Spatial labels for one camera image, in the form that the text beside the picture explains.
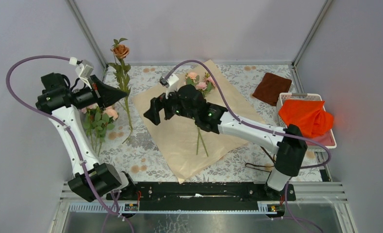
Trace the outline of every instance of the rose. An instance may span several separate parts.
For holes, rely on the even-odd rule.
[[[113,120],[117,120],[118,118],[118,112],[112,108],[106,108],[104,110],[104,112],[102,112],[103,114],[107,114],[109,117],[112,117]]]
[[[206,81],[211,82],[211,84],[212,84],[214,87],[216,87],[216,84],[214,83],[214,80],[213,80],[213,78],[212,78],[211,76],[208,77],[208,78],[206,78]]]
[[[118,59],[124,59],[130,53],[130,49],[125,45],[117,45],[116,47],[112,48],[111,51]]]
[[[195,80],[196,79],[196,77],[197,77],[197,73],[195,73],[195,72],[190,72],[190,73],[188,73],[188,77],[189,78],[191,78],[192,80]]]
[[[87,106],[87,107],[81,109],[81,112],[86,114],[87,113],[87,109],[96,109],[98,106],[99,105],[97,103],[93,103],[90,106]]]
[[[197,90],[205,90],[207,89],[207,84],[205,82],[200,82],[199,84],[196,85]]]

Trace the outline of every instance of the plastic basket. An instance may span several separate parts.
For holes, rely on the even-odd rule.
[[[311,100],[311,101],[322,101],[321,96],[318,94],[309,94],[309,93],[280,93],[279,101],[277,101],[277,112],[280,111],[282,105],[286,100]],[[287,127],[284,121],[279,116],[279,124],[281,127]],[[326,139],[326,143],[323,143],[328,149],[333,149],[337,147],[337,143],[334,138],[334,134],[332,130],[329,130],[325,135],[317,137],[313,140],[319,140],[322,138]],[[308,145],[308,150],[310,151],[324,151],[323,148],[316,146],[316,145]]]

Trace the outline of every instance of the pink rose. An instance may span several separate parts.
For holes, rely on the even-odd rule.
[[[81,111],[82,113],[86,114],[86,113],[87,113],[87,109],[96,109],[98,106],[99,106],[99,105],[98,105],[97,103],[93,103],[93,104],[91,104],[90,106],[87,106],[87,107],[81,109],[80,111]]]
[[[196,85],[197,90],[205,90],[207,89],[207,84],[205,82],[200,82],[199,84]]]
[[[190,73],[188,73],[188,77],[189,78],[191,78],[192,80],[195,80],[196,79],[196,77],[197,77],[197,73],[195,73],[195,72],[190,72]]]
[[[214,80],[213,80],[213,78],[212,78],[211,76],[208,77],[208,78],[206,78],[206,81],[211,82],[211,84],[212,84],[214,87],[216,87],[216,83],[214,82]]]
[[[97,103],[93,103],[90,106],[88,106],[88,109],[96,109],[99,105]]]
[[[117,120],[118,118],[118,112],[112,108],[106,108],[102,113],[112,117],[113,120]]]

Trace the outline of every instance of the beige wrapping paper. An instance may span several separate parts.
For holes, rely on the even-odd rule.
[[[212,71],[226,97],[227,103],[236,114],[265,123],[251,104],[221,74],[213,61],[210,60],[204,64]],[[190,70],[190,72],[195,72],[199,74],[200,77],[203,77],[206,71],[202,66],[198,66]],[[180,87],[184,83],[185,74],[177,74],[177,76],[180,78]],[[201,141],[199,144],[199,153],[196,155],[198,132],[192,119],[174,115],[170,120],[164,120],[164,111],[161,110],[161,123],[156,126],[143,117],[143,114],[150,108],[150,100],[165,91],[166,88],[158,84],[134,96],[133,103],[143,118],[144,124],[158,149],[163,154],[168,166],[180,183],[215,163],[229,151],[247,143],[246,140],[234,136],[201,131],[209,156],[206,156]],[[225,106],[218,89],[212,90],[206,99],[208,102]]]

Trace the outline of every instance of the glass panel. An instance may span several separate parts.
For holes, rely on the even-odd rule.
[[[341,232],[337,214],[329,204],[290,204],[290,210],[296,217],[313,221],[324,232]],[[69,213],[66,233],[99,233],[106,214]],[[131,217],[136,233],[242,233],[273,232],[303,233],[295,221],[284,219],[271,221],[265,215],[247,214],[136,214]],[[312,231],[318,230],[305,224]],[[127,222],[115,216],[109,217],[105,225],[105,233],[131,232]]]

